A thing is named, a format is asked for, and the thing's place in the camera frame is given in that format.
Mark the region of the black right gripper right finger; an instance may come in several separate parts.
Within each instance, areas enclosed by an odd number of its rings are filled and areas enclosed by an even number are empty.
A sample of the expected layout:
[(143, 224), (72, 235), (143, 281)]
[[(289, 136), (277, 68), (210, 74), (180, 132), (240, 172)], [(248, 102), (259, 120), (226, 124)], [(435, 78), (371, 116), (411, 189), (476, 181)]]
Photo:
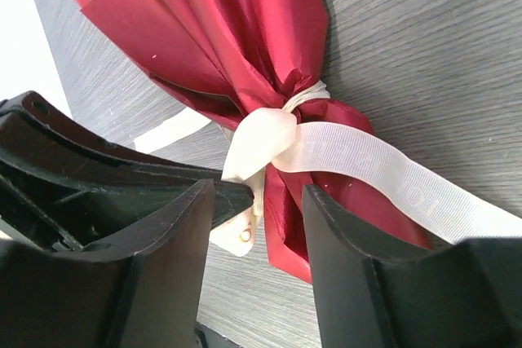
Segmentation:
[(303, 190), (303, 218), (324, 347), (520, 346), (520, 240), (429, 251), (313, 185)]

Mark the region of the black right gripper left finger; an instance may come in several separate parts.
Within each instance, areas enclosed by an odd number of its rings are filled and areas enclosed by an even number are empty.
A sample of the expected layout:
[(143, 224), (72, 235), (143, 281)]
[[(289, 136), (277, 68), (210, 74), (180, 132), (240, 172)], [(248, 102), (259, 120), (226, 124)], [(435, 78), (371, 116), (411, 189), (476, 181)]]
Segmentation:
[(214, 200), (201, 180), (83, 251), (3, 240), (2, 346), (192, 346)]

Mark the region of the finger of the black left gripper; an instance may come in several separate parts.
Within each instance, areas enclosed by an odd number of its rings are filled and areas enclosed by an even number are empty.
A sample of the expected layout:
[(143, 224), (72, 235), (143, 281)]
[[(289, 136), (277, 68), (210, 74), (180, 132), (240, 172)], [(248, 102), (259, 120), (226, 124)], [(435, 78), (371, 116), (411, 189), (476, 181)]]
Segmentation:
[(220, 171), (111, 143), (36, 92), (1, 102), (1, 224), (42, 249), (84, 249), (202, 179), (215, 185), (214, 226), (252, 206), (250, 188)]

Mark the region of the cream ribbon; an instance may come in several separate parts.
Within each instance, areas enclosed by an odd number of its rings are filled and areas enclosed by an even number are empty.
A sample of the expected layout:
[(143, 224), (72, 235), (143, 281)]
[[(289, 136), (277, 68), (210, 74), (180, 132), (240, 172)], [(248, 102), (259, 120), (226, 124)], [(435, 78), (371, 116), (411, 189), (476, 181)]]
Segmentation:
[(366, 131), (332, 121), (301, 123), (293, 111), (330, 93), (322, 81), (282, 108), (255, 109), (228, 132), (222, 179), (243, 183), (254, 203), (210, 232), (210, 242), (242, 257), (252, 249), (259, 222), (268, 216), (264, 175), (320, 172), (360, 180), (380, 192), (420, 228), (450, 244), (478, 238), (520, 238), (521, 219), (412, 161)]

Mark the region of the dark red wrapping paper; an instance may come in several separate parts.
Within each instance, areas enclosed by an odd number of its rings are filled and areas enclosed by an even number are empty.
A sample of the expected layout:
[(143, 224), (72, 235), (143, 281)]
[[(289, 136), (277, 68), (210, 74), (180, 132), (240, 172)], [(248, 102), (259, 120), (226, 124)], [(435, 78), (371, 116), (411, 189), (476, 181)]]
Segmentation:
[[(154, 83), (235, 130), (260, 108), (282, 108), (319, 82), (328, 15), (323, 0), (75, 0)], [(214, 232), (229, 252), (252, 248), (264, 225), (269, 262), (311, 279), (303, 188), (323, 188), (386, 233), (429, 249), (427, 233), (382, 193), (341, 174), (290, 174), (269, 165), (251, 180), (253, 205)]]

